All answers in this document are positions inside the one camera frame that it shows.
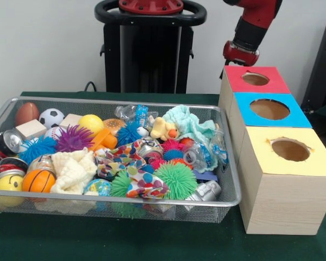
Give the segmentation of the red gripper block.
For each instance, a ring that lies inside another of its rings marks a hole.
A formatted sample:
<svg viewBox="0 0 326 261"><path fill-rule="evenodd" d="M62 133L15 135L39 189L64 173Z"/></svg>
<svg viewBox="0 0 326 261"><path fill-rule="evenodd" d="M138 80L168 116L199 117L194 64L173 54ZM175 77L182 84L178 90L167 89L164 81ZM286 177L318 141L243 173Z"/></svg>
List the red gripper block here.
<svg viewBox="0 0 326 261"><path fill-rule="evenodd" d="M232 41L227 41L223 48L223 56L225 65L234 63L242 66L253 66L260 56L260 51L249 51L235 45ZM224 68L225 66L221 71L220 79L223 78Z"/></svg>

